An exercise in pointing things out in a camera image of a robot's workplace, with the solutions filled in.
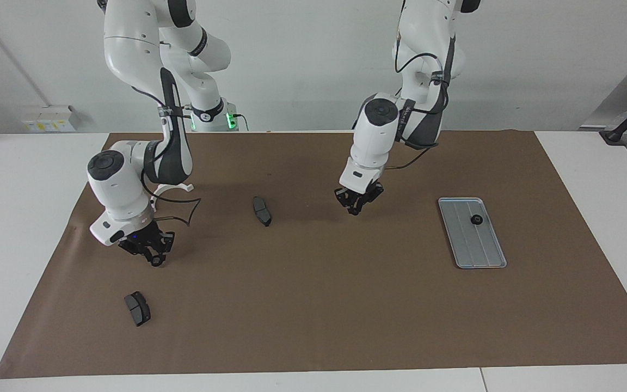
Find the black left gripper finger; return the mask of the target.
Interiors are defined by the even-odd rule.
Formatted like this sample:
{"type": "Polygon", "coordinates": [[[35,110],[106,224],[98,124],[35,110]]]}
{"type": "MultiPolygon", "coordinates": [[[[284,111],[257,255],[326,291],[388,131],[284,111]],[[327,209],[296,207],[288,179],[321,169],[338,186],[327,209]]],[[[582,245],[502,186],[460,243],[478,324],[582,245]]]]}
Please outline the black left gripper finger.
{"type": "Polygon", "coordinates": [[[350,214],[353,213],[353,209],[355,207],[355,193],[351,193],[350,189],[336,189],[335,191],[336,200],[338,201],[343,208],[348,211],[350,214]]]}
{"type": "Polygon", "coordinates": [[[354,215],[361,213],[366,204],[373,203],[384,191],[383,186],[369,186],[366,193],[358,194],[354,201],[354,215]]]}

